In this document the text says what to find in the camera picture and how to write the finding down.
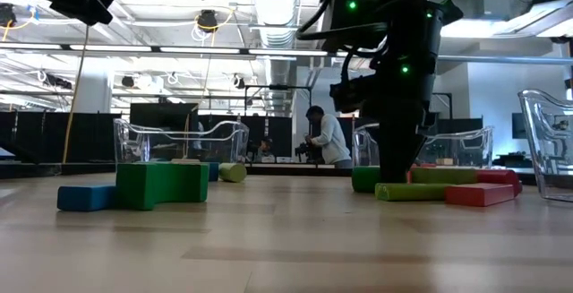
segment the transparent container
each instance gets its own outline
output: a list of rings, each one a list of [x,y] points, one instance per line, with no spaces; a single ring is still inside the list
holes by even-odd
[[[244,162],[249,128],[220,122],[207,132],[177,132],[114,120],[115,162],[133,163],[197,159],[203,162]]]
[[[539,90],[519,93],[542,198],[573,202],[573,101]]]
[[[378,143],[371,135],[378,128],[378,124],[369,124],[356,128],[353,138],[355,166],[380,165]],[[491,168],[492,141],[492,127],[456,134],[428,136],[425,145],[418,154],[416,163]]]

